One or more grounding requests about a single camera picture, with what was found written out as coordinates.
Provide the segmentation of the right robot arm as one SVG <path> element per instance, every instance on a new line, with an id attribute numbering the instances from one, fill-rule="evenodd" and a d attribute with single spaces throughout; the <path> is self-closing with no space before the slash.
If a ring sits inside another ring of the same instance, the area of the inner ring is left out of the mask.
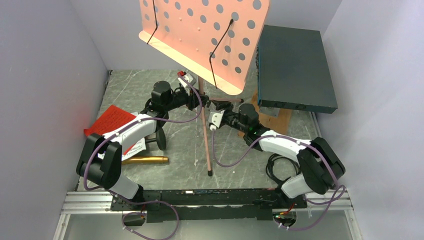
<path id="1" fill-rule="evenodd" d="M 280 207 L 289 207 L 298 196 L 323 195 L 339 186 L 346 168 L 324 138 L 308 140 L 277 133 L 260 123 L 259 114 L 250 103 L 243 103 L 238 111 L 229 101 L 212 100 L 211 104 L 215 106 L 208 119 L 212 132 L 231 127 L 244 134 L 250 149 L 277 154 L 298 164 L 299 173 L 279 183 L 275 200 Z"/>

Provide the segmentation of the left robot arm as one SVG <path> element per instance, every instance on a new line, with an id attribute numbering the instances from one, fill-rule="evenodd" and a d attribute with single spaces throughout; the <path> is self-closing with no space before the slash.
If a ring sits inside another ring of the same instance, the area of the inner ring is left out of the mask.
<path id="1" fill-rule="evenodd" d="M 144 203 L 144 188 L 122 173 L 123 150 L 151 134 L 161 130 L 170 122 L 169 111 L 186 106 L 189 110 L 202 107 L 209 97 L 188 84 L 173 90 L 167 81 L 154 84 L 151 98 L 145 109 L 133 120 L 118 129 L 99 135 L 90 134 L 85 141 L 76 172 L 83 178 L 87 191 L 103 188 L 124 199 L 131 210 L 139 209 Z"/>

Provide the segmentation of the pink music stand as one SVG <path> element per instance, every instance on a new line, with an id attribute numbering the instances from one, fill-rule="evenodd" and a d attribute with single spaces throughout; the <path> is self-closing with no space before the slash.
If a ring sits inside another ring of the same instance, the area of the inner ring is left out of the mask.
<path id="1" fill-rule="evenodd" d="M 147 45 L 228 95 L 245 87 L 268 0 L 142 0 Z"/>

